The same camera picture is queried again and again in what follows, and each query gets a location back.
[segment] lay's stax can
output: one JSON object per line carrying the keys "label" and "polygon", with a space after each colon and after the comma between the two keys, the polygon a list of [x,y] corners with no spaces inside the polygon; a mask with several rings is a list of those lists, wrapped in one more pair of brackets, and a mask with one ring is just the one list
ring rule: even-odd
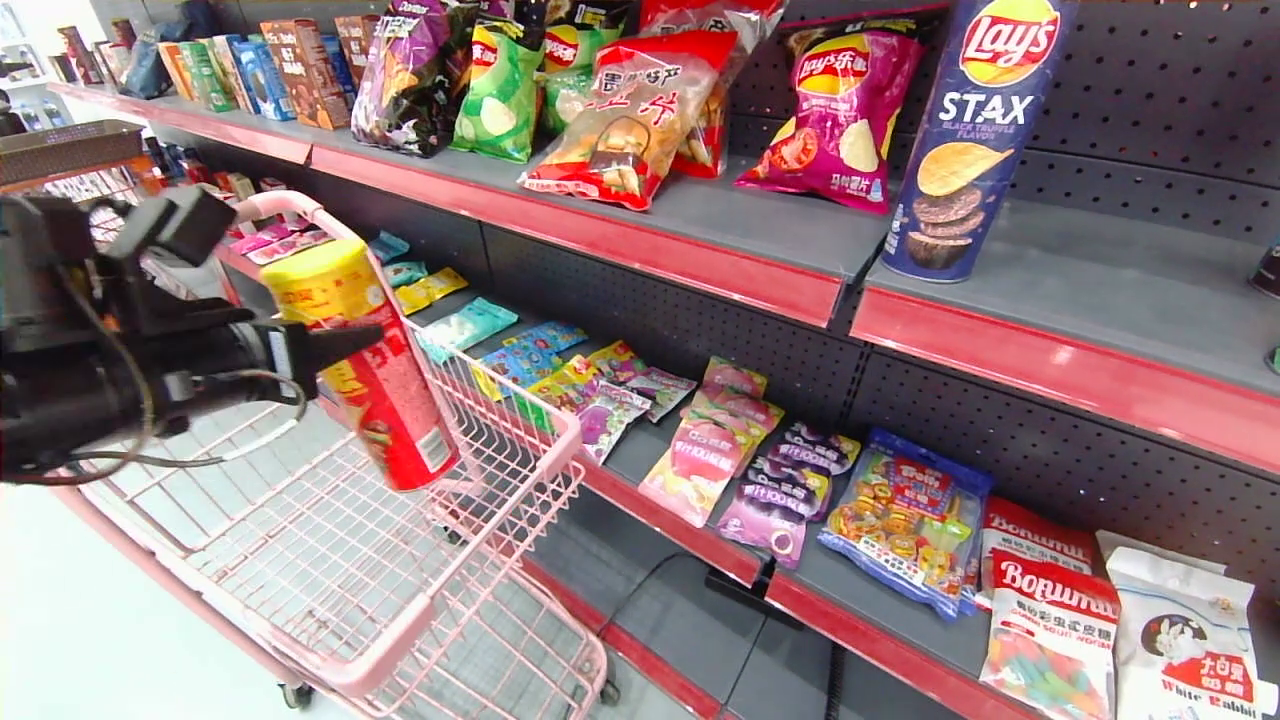
{"label": "lay's stax can", "polygon": [[884,252],[933,282],[973,272],[1075,15],[1066,0],[956,0]]}
{"label": "lay's stax can", "polygon": [[379,324],[383,340],[329,366],[320,378],[342,396],[365,450],[393,491],[419,489],[458,459],[435,398],[413,360],[392,299],[358,237],[338,237],[262,268],[285,320],[308,328]]}

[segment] white floor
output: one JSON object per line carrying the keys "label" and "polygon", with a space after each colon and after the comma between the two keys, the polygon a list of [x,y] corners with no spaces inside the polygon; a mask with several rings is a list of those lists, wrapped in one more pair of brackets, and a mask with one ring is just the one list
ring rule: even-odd
{"label": "white floor", "polygon": [[[0,717],[289,720],[274,680],[38,488],[0,489]],[[599,720],[687,716],[617,662]],[[310,720],[348,719],[317,698]]]}

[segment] green chip bag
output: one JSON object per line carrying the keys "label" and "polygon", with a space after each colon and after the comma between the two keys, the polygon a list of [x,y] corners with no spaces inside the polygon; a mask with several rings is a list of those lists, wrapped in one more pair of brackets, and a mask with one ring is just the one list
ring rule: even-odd
{"label": "green chip bag", "polygon": [[538,117],[534,70],[543,61],[543,35],[540,18],[521,23],[480,15],[471,35],[471,87],[454,126],[453,147],[529,161]]}

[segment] shopping cart wheel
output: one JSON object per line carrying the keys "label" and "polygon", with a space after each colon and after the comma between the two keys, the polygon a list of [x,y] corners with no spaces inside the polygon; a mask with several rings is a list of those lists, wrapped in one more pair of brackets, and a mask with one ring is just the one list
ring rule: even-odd
{"label": "shopping cart wheel", "polygon": [[289,710],[302,710],[311,706],[311,698],[316,694],[316,689],[306,683],[296,688],[280,683],[280,694]]}
{"label": "shopping cart wheel", "polygon": [[600,688],[600,702],[608,707],[622,702],[622,691],[613,684],[613,680],[604,680],[604,687]]}

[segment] shopping cart basket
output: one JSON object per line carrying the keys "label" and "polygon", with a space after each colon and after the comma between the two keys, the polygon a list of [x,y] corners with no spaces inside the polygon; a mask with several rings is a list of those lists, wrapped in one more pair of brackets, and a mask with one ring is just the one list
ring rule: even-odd
{"label": "shopping cart basket", "polygon": [[[285,209],[351,233],[296,192],[256,196],[242,215]],[[141,528],[175,578],[266,646],[260,662],[283,664],[365,715],[581,717],[604,687],[604,648],[520,570],[577,493],[577,421],[470,357],[435,365],[410,345],[461,455],[424,491],[387,489],[329,406],[221,465],[131,466],[91,486],[92,511],[78,510]],[[552,432],[488,400],[477,380],[538,406]],[[228,410],[151,454],[233,454],[291,413]],[[296,678],[282,682],[296,688]]]}

